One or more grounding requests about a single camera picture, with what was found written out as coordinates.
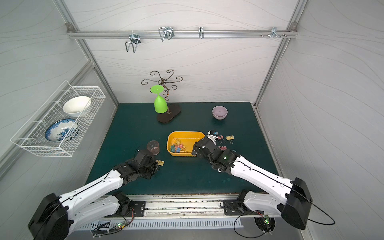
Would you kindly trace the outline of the blue patterned ceramic plate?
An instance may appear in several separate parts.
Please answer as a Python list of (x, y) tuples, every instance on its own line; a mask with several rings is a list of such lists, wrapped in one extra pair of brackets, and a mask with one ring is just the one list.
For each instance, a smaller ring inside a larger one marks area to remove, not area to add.
[(45, 138), (51, 142), (60, 142), (65, 138), (76, 135), (78, 127), (79, 125), (75, 119), (62, 119), (47, 128)]

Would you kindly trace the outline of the metal loop hook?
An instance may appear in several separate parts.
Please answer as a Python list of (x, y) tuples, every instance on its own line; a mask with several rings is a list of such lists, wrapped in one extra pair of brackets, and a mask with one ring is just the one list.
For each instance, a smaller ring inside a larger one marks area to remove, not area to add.
[(160, 27), (158, 29), (161, 41), (163, 42), (165, 39), (171, 40), (174, 36), (174, 30), (172, 27)]

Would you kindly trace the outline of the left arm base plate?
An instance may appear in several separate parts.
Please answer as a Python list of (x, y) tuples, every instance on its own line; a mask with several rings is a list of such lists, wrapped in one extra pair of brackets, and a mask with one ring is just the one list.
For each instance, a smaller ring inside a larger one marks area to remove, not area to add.
[(116, 213), (107, 215), (106, 217), (129, 217), (134, 218), (143, 217), (145, 213), (146, 202), (145, 201), (130, 201), (122, 204)]

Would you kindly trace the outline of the small brown glass cup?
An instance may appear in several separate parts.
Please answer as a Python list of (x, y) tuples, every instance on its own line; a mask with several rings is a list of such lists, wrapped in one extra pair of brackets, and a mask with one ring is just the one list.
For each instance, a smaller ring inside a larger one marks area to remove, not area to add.
[(147, 143), (147, 150), (150, 151), (154, 156), (160, 153), (160, 144), (158, 141), (150, 141)]

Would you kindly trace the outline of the lilac ceramic bowl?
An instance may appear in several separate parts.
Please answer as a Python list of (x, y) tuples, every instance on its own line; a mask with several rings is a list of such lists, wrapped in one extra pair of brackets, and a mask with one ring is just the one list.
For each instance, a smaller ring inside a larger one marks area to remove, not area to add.
[(228, 115), (228, 110), (223, 106), (215, 106), (212, 109), (213, 117), (217, 120), (223, 120)]

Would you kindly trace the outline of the green plastic goblet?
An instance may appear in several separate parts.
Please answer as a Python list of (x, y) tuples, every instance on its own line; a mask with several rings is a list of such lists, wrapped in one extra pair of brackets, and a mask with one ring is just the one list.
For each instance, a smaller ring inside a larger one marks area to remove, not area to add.
[(164, 91), (164, 87), (162, 85), (155, 85), (151, 87), (150, 91), (153, 94), (157, 95), (154, 101), (155, 111), (158, 114), (163, 114), (167, 112), (168, 110), (167, 102), (162, 96), (160, 96), (160, 94), (162, 94)]

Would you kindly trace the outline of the dark metal cup stand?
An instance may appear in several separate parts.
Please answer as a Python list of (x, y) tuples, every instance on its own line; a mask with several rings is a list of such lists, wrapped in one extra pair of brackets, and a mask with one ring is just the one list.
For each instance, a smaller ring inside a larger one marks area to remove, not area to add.
[(155, 76), (158, 75), (159, 79), (158, 80), (151, 80), (151, 79), (144, 79), (141, 81), (141, 85), (146, 86), (150, 82), (157, 83), (156, 85), (162, 85), (164, 87), (164, 91), (160, 96), (162, 96), (168, 105), (168, 110), (167, 112), (163, 114), (158, 114), (156, 111), (157, 115), (157, 121), (162, 123), (162, 124), (167, 124), (171, 122), (177, 115), (181, 113), (181, 106), (176, 103), (169, 103), (169, 95), (171, 91), (175, 91), (178, 86), (176, 83), (179, 83), (183, 80), (183, 77), (177, 76), (175, 80), (170, 80), (170, 78), (174, 75), (175, 71), (172, 69), (169, 69), (166, 71), (169, 76), (167, 78), (163, 78), (160, 74), (159, 71), (151, 71), (150, 76)]

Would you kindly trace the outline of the yellow plastic storage box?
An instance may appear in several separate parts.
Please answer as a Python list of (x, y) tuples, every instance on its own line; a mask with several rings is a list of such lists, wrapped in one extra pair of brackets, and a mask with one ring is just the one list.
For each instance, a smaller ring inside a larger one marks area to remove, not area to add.
[(205, 137), (202, 132), (175, 131), (169, 134), (167, 151), (173, 157), (194, 157), (193, 147), (196, 142)]

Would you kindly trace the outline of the aluminium cross rail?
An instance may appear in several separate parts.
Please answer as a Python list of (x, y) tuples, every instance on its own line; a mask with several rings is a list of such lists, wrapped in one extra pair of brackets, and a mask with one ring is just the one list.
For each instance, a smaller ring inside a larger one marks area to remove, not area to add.
[[(262, 38), (260, 34), (269, 34), (271, 30), (221, 30), (213, 31), (204, 29), (203, 39), (269, 39)], [(68, 33), (71, 39), (128, 39), (129, 35), (135, 33), (141, 37), (141, 40), (159, 40), (160, 35), (158, 31), (78, 31)], [(173, 39), (199, 39), (198, 30), (191, 31), (177, 31), (174, 30), (175, 36)], [(284, 31), (278, 30), (279, 34), (286, 34), (286, 38), (296, 38), (299, 33), (297, 31)]]

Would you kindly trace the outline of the yellow binder clip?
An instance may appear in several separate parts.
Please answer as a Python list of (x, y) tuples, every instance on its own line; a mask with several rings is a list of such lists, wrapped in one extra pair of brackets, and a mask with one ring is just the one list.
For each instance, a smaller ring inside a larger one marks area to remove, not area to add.
[(157, 167), (162, 167), (164, 165), (164, 161), (156, 160)]
[(226, 140), (227, 141), (229, 141), (229, 143), (232, 145), (234, 142), (233, 142), (233, 140), (234, 140), (235, 138), (234, 138), (234, 136), (226, 136)]

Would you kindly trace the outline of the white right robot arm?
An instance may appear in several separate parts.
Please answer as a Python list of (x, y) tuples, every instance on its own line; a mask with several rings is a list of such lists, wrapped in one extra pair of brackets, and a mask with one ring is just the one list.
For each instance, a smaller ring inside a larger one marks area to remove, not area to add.
[(208, 137), (195, 142), (192, 155), (207, 160), (218, 172), (243, 179), (271, 196), (270, 199), (261, 198), (252, 191), (243, 191), (239, 202), (247, 210), (270, 211), (299, 230), (307, 227), (313, 200), (304, 180), (275, 175), (231, 149), (221, 150)]

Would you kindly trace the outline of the white ceramic bowl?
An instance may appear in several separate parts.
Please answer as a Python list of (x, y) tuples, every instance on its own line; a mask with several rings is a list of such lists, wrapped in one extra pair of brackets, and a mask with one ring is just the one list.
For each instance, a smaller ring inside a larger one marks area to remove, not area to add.
[(71, 117), (83, 117), (90, 112), (91, 104), (91, 98), (79, 96), (68, 100), (63, 106), (63, 111)]

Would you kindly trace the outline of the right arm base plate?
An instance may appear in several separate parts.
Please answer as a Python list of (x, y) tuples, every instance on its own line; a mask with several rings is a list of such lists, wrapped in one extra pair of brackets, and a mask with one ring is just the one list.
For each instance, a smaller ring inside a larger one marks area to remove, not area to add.
[(224, 210), (225, 216), (240, 216), (240, 215), (256, 215), (263, 216), (264, 211), (252, 211), (248, 209), (243, 203), (236, 200), (222, 200), (220, 207)]

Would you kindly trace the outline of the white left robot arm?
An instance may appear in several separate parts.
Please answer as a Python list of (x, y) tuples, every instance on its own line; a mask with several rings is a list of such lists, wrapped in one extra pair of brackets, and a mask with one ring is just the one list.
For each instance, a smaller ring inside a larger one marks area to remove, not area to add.
[(64, 240), (75, 230), (99, 218), (124, 217), (134, 207), (118, 189), (139, 178), (149, 180), (164, 162), (148, 150), (140, 150), (130, 160), (76, 190), (44, 197), (31, 218), (28, 229), (35, 240)]

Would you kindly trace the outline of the metal bracket hook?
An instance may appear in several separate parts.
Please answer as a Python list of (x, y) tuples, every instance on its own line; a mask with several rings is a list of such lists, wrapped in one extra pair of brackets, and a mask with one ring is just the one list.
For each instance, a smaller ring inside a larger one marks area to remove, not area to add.
[(282, 39), (287, 37), (286, 34), (279, 34), (277, 27), (273, 27), (269, 34), (266, 34), (266, 35), (260, 34), (260, 36), (262, 38), (269, 38), (269, 39)]

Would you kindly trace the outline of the metal double hook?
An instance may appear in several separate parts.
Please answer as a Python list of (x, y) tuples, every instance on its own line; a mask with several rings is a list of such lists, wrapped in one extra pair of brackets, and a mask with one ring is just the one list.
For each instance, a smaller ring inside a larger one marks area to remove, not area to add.
[(138, 45), (141, 43), (141, 37), (135, 33), (129, 35), (129, 40), (125, 42), (126, 52), (131, 49), (133, 53), (137, 51)]

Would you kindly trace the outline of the small metal hook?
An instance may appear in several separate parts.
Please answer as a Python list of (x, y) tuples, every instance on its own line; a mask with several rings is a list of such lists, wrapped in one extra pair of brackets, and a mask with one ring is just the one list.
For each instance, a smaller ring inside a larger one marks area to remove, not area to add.
[(203, 27), (198, 28), (198, 36), (199, 36), (199, 39), (204, 38), (204, 28)]

